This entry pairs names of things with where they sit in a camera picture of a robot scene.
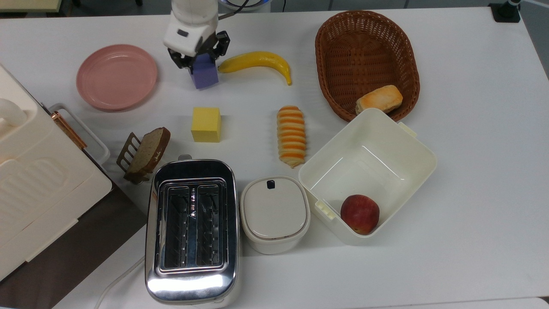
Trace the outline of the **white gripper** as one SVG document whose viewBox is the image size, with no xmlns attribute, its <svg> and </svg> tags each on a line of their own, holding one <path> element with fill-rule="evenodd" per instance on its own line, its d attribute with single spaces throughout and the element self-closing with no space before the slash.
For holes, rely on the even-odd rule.
<svg viewBox="0 0 549 309">
<path fill-rule="evenodd" d="M 218 24 L 216 11 L 210 16 L 191 14 L 184 17 L 184 21 L 180 21 L 172 11 L 163 37 L 163 44 L 178 68 L 193 69 L 200 48 L 202 54 L 208 54 L 211 59 L 219 59 L 227 53 L 231 41 L 227 31 L 214 33 Z"/>
</svg>

